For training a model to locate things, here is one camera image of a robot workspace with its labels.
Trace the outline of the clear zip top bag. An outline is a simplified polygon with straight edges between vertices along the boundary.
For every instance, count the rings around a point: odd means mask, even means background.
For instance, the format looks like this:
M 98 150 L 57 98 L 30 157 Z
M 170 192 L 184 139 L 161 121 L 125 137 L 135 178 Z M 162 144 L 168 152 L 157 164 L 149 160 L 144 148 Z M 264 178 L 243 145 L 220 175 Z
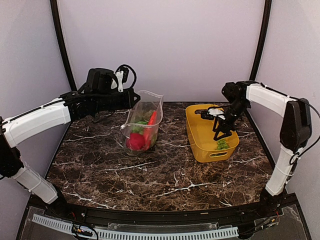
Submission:
M 120 127 L 123 149 L 130 156 L 138 156 L 154 146 L 164 115 L 163 95 L 148 90 L 140 90 L 138 95 L 140 100 Z

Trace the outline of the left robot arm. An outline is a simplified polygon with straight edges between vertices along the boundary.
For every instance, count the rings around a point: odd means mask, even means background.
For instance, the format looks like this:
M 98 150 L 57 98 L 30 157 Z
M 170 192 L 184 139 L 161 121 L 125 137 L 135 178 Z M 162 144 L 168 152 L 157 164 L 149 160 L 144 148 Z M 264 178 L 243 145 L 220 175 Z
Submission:
M 137 74 L 127 65 L 116 71 L 91 68 L 86 82 L 75 91 L 20 115 L 0 120 L 0 176 L 12 178 L 38 196 L 60 218 L 67 218 L 70 206 L 50 182 L 21 159 L 17 146 L 51 128 L 72 123 L 100 112 L 132 109 L 141 97 L 135 93 Z

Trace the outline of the yellow plastic basket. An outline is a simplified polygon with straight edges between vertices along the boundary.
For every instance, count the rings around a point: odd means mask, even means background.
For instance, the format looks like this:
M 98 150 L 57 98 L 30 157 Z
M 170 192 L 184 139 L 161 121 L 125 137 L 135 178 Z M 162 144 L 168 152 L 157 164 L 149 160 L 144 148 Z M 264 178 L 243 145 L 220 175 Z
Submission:
M 201 118 L 201 111 L 213 107 L 213 104 L 194 104 L 185 109 L 186 131 L 195 160 L 199 163 L 210 163 L 228 160 L 234 153 L 240 140 L 235 132 L 232 136 L 223 138 L 229 145 L 228 149 L 216 150 L 214 140 L 214 120 Z

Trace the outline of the red toy tomato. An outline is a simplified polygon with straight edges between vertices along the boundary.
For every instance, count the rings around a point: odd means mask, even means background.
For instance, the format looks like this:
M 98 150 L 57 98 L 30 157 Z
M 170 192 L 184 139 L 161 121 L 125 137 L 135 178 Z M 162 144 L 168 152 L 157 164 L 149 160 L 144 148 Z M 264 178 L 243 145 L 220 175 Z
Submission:
M 145 146 L 145 138 L 139 133 L 132 132 L 126 140 L 126 146 L 133 151 L 142 150 Z

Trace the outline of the red toy chili pepper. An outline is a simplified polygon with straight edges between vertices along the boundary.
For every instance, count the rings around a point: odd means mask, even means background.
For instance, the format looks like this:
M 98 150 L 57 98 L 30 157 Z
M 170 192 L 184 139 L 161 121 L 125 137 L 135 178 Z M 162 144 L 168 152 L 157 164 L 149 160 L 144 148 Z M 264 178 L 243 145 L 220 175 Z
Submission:
M 152 135 L 152 132 L 153 132 L 153 128 L 151 127 L 151 125 L 155 124 L 156 117 L 157 117 L 157 112 L 154 111 L 152 113 L 148 123 L 147 123 L 147 126 L 150 126 L 150 127 L 147 127 L 147 128 L 144 129 L 143 138 L 144 138 L 144 141 L 145 141 L 145 145 L 144 145 L 144 149 L 145 150 L 147 150 L 150 147 L 151 135 Z

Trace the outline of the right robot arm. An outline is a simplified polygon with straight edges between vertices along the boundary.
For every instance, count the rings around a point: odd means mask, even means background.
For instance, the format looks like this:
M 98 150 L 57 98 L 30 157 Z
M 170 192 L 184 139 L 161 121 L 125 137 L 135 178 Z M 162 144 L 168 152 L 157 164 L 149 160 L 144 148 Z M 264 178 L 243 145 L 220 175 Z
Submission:
M 261 119 L 276 121 L 267 126 L 279 131 L 278 157 L 255 205 L 258 216 L 271 216 L 284 198 L 286 185 L 293 177 L 298 161 L 311 148 L 308 142 L 313 133 L 311 110 L 314 107 L 305 98 L 290 96 L 252 80 L 228 82 L 221 92 L 229 105 L 223 110 L 213 106 L 205 111 L 214 121 L 214 140 L 230 137 L 236 129 L 236 120 L 252 105 L 267 111 Z

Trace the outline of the green toy cucumber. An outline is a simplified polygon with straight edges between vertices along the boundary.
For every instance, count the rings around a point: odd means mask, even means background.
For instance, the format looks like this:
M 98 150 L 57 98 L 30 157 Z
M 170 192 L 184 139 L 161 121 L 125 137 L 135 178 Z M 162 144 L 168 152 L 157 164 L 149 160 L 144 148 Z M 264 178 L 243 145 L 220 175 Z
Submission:
M 133 133 L 138 133 L 138 134 L 140 134 L 140 135 L 143 135 L 145 128 L 142 127 L 142 125 L 144 126 L 144 125 L 147 125 L 147 124 L 148 124 L 147 121 L 138 121 L 138 122 L 137 122 L 137 125 L 134 125 L 134 126 L 132 127 L 132 132 L 133 132 Z

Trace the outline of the green toy grapes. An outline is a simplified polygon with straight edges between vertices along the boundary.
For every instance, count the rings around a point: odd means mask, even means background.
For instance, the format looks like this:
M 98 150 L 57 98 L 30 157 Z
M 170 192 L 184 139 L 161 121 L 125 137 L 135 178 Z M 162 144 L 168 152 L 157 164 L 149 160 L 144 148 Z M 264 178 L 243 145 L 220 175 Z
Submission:
M 216 150 L 225 150 L 228 149 L 230 146 L 227 143 L 227 141 L 225 139 L 220 139 L 217 141 L 217 148 Z

